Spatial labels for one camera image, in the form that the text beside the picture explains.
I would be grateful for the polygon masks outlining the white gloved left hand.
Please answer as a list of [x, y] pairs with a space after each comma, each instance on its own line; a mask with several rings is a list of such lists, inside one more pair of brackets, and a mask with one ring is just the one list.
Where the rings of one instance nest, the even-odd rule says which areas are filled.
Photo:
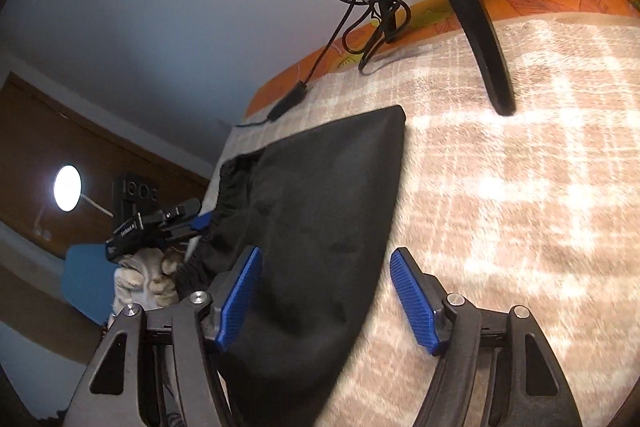
[[123, 257], [114, 272], [114, 300], [107, 327], [127, 305], [135, 303], [145, 311], [166, 308], [180, 300], [175, 275], [183, 264], [184, 254], [169, 248], [143, 248]]

